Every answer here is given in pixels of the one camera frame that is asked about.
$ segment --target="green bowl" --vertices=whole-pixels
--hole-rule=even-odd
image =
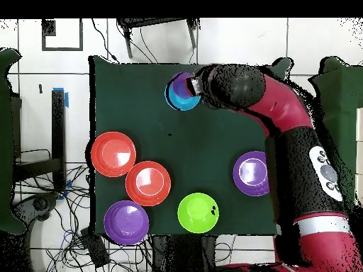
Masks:
[[[183,228],[194,234],[203,234],[216,225],[219,217],[217,203],[203,193],[185,197],[178,207],[178,220]]]

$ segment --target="dark green tabletop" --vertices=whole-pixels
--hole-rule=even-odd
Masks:
[[[167,105],[164,89],[178,72],[196,65],[111,64],[94,57],[96,136],[119,131],[134,142],[136,162],[162,164],[172,189],[161,204],[145,208],[149,234],[183,234],[177,208],[183,197],[202,192],[214,198],[220,217],[208,234],[276,234],[269,195],[250,197],[233,182],[235,161],[245,152],[264,151],[264,133],[253,119],[203,104],[189,111]],[[96,233],[104,233],[104,214],[119,200],[130,199],[125,176],[108,178],[96,172]]]

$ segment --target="blue cable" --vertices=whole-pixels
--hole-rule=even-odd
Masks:
[[[62,241],[62,243],[61,243],[61,245],[60,245],[60,248],[61,249],[63,249],[63,243],[65,242],[65,241],[67,241],[67,237],[70,235],[70,234],[75,234],[71,229],[69,229],[69,230],[66,230],[65,231],[65,234],[63,235],[63,241]],[[60,254],[61,254],[61,252],[59,252],[57,255],[56,255],[56,257],[55,257],[55,262],[58,262],[58,258],[59,258],[59,256],[60,256]],[[50,272],[52,272],[53,271],[53,269],[55,268],[55,262],[53,261],[53,267],[50,269]]]

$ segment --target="purple bowl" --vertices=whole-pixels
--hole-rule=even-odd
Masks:
[[[262,196],[269,192],[266,154],[261,151],[247,152],[233,167],[235,185],[248,196]]]
[[[144,239],[149,230],[149,218],[141,205],[122,200],[107,210],[104,228],[115,243],[132,245]]]

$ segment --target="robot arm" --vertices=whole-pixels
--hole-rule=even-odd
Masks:
[[[281,259],[318,272],[362,271],[337,172],[294,90],[239,64],[203,67],[186,85],[209,105],[248,114],[264,127],[277,251],[289,241],[296,252]]]

